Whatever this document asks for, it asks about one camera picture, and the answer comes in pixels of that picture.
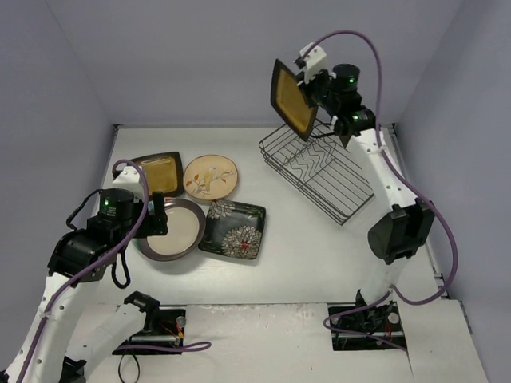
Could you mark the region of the square amber plate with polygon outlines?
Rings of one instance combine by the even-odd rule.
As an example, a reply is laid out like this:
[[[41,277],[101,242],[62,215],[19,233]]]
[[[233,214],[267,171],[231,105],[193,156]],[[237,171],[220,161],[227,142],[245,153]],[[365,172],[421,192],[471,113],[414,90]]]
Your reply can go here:
[[[162,152],[132,159],[143,170],[149,194],[162,192],[164,197],[178,197],[184,193],[184,173],[179,152]]]
[[[270,101],[281,119],[302,141],[307,142],[314,129],[318,107],[307,103],[296,75],[279,59],[273,66]]]

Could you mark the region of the round cream brown-rim plate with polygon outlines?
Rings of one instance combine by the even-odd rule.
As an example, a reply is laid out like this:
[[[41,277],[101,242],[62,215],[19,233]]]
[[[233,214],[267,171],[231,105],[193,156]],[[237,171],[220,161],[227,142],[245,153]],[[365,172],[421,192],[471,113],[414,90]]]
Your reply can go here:
[[[168,233],[136,239],[134,246],[147,259],[171,262],[194,251],[202,240],[206,217],[203,209],[187,199],[166,198]]]

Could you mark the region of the round bird pattern plate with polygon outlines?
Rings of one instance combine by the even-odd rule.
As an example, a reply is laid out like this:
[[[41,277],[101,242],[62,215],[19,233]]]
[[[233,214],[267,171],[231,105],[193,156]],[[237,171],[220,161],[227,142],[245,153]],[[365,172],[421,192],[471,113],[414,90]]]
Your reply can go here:
[[[236,164],[221,155],[204,155],[184,170],[184,190],[194,199],[213,201],[230,195],[238,184]]]

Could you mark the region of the black floral square plate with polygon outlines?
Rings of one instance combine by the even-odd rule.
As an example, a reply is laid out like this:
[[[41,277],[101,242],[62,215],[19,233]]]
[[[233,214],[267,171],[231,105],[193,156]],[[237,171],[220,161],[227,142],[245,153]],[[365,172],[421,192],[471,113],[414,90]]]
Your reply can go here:
[[[198,248],[232,259],[255,260],[263,241],[265,207],[228,199],[213,200]]]

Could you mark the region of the round red teal plate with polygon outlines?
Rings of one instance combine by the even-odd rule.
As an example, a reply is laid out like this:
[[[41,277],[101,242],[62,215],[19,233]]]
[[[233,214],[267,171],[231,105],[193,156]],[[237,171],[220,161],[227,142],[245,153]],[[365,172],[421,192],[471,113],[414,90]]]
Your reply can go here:
[[[164,205],[167,206],[173,201],[172,197],[164,197]],[[154,202],[151,200],[148,203],[148,210],[153,211],[154,210]]]

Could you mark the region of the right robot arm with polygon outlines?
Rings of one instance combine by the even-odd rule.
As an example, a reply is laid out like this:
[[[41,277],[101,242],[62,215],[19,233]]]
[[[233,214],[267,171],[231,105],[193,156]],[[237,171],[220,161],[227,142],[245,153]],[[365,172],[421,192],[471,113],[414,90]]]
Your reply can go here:
[[[370,329],[382,319],[376,302],[384,302],[409,259],[416,255],[429,234],[434,213],[402,181],[395,162],[385,152],[384,137],[374,112],[358,93],[360,70],[350,64],[332,70],[308,68],[298,61],[298,86],[310,106],[331,117],[333,133],[362,169],[382,211],[367,234],[376,265],[358,291],[353,309],[355,323]]]

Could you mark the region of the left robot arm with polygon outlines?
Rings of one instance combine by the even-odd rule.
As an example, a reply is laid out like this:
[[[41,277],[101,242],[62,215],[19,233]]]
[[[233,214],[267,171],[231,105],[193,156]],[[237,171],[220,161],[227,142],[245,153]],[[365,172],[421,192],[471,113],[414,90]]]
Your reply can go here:
[[[98,213],[58,242],[48,263],[45,291],[17,357],[2,371],[3,382],[57,382],[83,308],[131,239],[166,235],[164,195],[99,189]]]

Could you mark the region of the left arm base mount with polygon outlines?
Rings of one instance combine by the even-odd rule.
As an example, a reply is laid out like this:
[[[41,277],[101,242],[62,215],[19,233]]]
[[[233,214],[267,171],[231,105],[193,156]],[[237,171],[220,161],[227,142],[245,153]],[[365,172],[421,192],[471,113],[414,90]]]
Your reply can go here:
[[[184,345],[186,309],[184,306],[162,306],[153,316],[149,326],[121,343],[124,345],[150,345],[165,349]]]

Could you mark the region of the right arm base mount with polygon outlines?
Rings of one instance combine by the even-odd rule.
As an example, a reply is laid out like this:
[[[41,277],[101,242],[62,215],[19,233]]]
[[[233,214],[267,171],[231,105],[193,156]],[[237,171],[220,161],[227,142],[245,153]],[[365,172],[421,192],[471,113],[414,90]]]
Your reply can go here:
[[[401,315],[396,302],[344,315],[354,305],[329,306],[326,321],[334,351],[407,350]]]

